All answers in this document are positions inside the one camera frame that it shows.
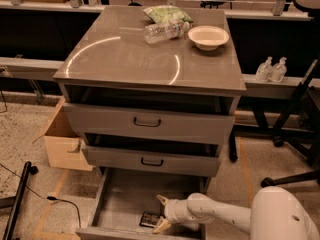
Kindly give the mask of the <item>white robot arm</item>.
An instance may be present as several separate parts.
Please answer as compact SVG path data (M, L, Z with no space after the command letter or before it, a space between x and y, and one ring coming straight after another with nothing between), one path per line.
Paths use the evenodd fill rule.
M298 199L287 190L269 186L259 190L250 208L222 203L201 193L187 199L158 195L164 206L154 234L174 224L198 226L214 218L245 232L250 240L320 240L319 231Z

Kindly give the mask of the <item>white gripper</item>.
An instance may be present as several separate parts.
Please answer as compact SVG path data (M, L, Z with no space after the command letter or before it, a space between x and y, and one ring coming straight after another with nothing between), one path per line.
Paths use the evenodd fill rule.
M157 195L156 198L164 206L164 215L160 217L153 234L160 234L171 227L172 224L187 223L190 219L190 213L186 200L168 199L165 196Z

